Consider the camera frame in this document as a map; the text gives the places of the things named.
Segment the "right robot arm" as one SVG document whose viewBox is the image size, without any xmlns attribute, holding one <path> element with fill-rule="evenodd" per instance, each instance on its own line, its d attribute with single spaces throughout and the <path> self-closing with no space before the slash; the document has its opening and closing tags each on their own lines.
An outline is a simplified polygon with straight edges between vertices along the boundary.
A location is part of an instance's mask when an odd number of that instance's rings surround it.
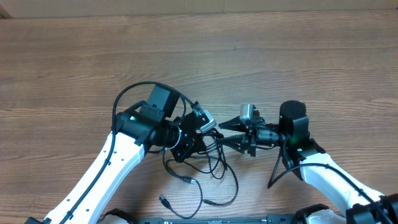
<svg viewBox="0 0 398 224">
<path fill-rule="evenodd" d="M 268 188 L 292 172 L 319 190 L 340 211 L 336 214 L 319 203 L 297 211 L 292 223 L 397 223 L 397 194 L 384 195 L 343 170 L 311 138 L 304 103 L 283 102 L 277 124 L 265 122 L 254 105 L 242 105 L 239 116 L 219 127 L 237 132 L 221 143 L 240 153 L 255 156 L 258 149 L 279 148 L 276 164 L 283 164 L 285 171 L 272 172 Z"/>
</svg>

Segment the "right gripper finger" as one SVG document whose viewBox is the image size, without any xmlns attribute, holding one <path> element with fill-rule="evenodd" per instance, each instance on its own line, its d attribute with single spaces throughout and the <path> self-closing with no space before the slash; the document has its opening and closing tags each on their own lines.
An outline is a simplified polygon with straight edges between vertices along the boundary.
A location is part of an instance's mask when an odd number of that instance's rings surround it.
<svg viewBox="0 0 398 224">
<path fill-rule="evenodd" d="M 228 129 L 232 131 L 244 131 L 244 123 L 240 120 L 240 117 L 237 116 L 231 120 L 225 121 L 218 125 L 220 129 Z"/>
<path fill-rule="evenodd" d="M 228 146 L 240 153 L 244 153 L 249 147 L 249 141 L 245 134 L 237 134 L 227 138 L 221 138 L 218 140 L 218 143 Z"/>
</svg>

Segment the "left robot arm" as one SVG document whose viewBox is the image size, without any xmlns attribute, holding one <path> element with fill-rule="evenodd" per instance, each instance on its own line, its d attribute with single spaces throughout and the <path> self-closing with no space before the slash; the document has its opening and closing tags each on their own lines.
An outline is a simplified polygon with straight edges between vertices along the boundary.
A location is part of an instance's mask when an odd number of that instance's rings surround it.
<svg viewBox="0 0 398 224">
<path fill-rule="evenodd" d="M 118 209 L 105 213 L 104 209 L 150 148 L 170 150 L 178 162 L 204 149 L 201 136 L 215 126 L 210 112 L 171 86 L 151 84 L 154 88 L 148 100 L 112 112 L 111 132 L 101 152 L 42 223 L 132 223 L 128 214 Z"/>
</svg>

